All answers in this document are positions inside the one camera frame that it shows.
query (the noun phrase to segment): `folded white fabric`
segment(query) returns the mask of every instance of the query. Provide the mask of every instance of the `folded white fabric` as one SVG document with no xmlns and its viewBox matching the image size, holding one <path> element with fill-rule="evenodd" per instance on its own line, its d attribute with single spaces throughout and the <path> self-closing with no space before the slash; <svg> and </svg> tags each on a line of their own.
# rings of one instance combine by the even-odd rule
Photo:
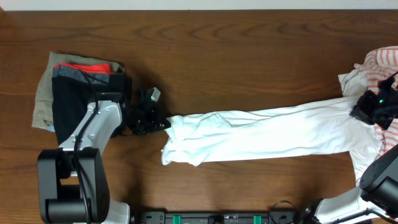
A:
<svg viewBox="0 0 398 224">
<path fill-rule="evenodd" d="M 173 116 L 163 165 L 332 154 L 357 150 L 374 160 L 381 142 L 373 126 L 349 116 L 358 96 L 288 108 Z"/>
</svg>

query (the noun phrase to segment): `red and white striped fabric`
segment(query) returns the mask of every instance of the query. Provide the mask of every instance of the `red and white striped fabric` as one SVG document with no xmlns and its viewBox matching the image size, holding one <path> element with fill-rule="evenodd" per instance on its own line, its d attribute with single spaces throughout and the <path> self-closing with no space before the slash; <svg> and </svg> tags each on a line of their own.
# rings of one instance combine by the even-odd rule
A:
<svg viewBox="0 0 398 224">
<path fill-rule="evenodd" d="M 368 90 L 377 94 L 379 92 L 378 81 L 385 80 L 398 71 L 398 46 L 373 50 L 367 54 L 362 65 L 355 64 L 354 67 L 359 72 L 366 74 L 368 77 Z M 392 86 L 396 88 L 397 85 L 398 78 L 396 78 Z M 398 144 L 398 119 L 393 120 L 388 130 L 382 130 L 377 124 L 374 125 L 374 128 L 382 141 L 382 147 L 377 155 L 378 158 Z"/>
</svg>

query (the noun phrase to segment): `wood grain surface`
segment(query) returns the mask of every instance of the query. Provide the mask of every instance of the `wood grain surface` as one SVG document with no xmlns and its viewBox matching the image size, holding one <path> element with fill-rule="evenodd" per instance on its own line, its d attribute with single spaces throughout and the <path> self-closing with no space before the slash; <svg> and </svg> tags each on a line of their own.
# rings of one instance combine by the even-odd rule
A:
<svg viewBox="0 0 398 224">
<path fill-rule="evenodd" d="M 123 63 L 162 91 L 172 115 L 340 97 L 337 75 L 398 38 L 396 11 L 5 12 L 0 20 L 0 223 L 41 223 L 37 156 L 57 142 L 31 122 L 50 51 Z M 354 187 L 348 153 L 163 166 L 166 140 L 161 132 L 109 141 L 112 198 L 138 210 L 250 211 Z"/>
</svg>

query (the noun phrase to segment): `white wall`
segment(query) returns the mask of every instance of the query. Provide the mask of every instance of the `white wall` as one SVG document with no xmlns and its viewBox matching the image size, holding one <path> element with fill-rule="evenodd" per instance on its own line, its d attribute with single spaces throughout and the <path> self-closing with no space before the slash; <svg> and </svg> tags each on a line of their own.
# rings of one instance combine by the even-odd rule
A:
<svg viewBox="0 0 398 224">
<path fill-rule="evenodd" d="M 398 9 L 398 0 L 0 0 L 0 6 L 5 11 Z"/>
</svg>

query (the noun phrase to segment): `beige cloth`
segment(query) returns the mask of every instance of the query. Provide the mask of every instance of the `beige cloth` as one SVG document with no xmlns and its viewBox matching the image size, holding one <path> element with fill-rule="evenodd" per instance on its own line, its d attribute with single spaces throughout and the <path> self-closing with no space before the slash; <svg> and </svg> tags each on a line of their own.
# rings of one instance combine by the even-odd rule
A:
<svg viewBox="0 0 398 224">
<path fill-rule="evenodd" d="M 124 68 L 116 63 L 95 58 L 84 58 L 76 55 L 56 54 L 50 52 L 49 64 L 39 82 L 35 97 L 35 108 L 33 110 L 32 127 L 43 128 L 53 131 L 52 118 L 52 72 L 54 65 L 61 62 L 79 64 L 79 65 L 96 65 L 100 63 L 108 63 L 112 72 L 124 72 Z"/>
</svg>

